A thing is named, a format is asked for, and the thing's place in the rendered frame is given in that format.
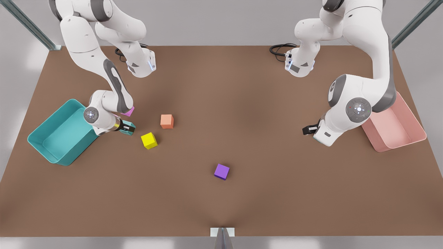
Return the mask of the yellow cube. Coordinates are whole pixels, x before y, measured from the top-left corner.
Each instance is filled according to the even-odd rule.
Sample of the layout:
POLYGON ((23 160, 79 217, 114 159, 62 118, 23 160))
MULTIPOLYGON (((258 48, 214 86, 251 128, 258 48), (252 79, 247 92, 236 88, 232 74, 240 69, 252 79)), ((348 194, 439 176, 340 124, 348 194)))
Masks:
POLYGON ((156 138, 152 132, 142 135, 141 140, 146 149, 152 149, 158 145, 156 138))

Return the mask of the teal plastic bin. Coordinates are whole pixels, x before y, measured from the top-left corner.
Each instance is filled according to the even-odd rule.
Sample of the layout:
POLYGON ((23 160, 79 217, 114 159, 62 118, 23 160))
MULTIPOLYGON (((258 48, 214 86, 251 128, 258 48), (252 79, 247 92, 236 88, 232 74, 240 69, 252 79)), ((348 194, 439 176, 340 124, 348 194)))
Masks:
POLYGON ((50 163, 70 165, 98 137, 84 120, 84 110, 76 99, 68 100, 29 134, 27 142, 50 163))

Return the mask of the pink plastic bin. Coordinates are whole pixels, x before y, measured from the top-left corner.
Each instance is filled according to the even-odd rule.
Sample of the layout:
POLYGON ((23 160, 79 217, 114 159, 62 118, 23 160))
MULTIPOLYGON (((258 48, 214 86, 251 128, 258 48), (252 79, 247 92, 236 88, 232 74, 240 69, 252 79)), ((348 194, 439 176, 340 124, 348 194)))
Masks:
POLYGON ((397 93, 394 104, 383 112, 373 112, 361 125, 375 151, 382 153, 423 141, 427 134, 397 93))

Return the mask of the purple cube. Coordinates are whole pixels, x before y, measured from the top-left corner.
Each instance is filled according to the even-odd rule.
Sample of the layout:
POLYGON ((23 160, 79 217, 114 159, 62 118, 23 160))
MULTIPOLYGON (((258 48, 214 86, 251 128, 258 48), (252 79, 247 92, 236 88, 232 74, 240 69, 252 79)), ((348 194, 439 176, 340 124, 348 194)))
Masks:
POLYGON ((224 166, 222 164, 218 164, 214 176, 222 180, 226 180, 229 171, 230 171, 229 167, 224 166))

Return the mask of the silver frame post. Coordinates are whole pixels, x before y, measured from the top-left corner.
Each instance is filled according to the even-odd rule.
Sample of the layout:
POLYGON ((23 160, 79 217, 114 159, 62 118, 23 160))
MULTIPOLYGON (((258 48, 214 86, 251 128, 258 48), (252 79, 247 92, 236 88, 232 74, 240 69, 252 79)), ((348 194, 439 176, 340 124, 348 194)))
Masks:
POLYGON ((443 0, 430 0, 416 16, 392 39, 392 49, 397 48, 416 28, 419 27, 441 4, 443 0))
POLYGON ((22 10, 12 0, 0 0, 0 4, 5 7, 35 38, 38 39, 49 50, 61 50, 61 45, 54 44, 39 28, 22 12, 22 10))
POLYGON ((234 249, 231 237, 235 236, 235 228, 211 228, 210 236, 215 237, 215 249, 234 249))

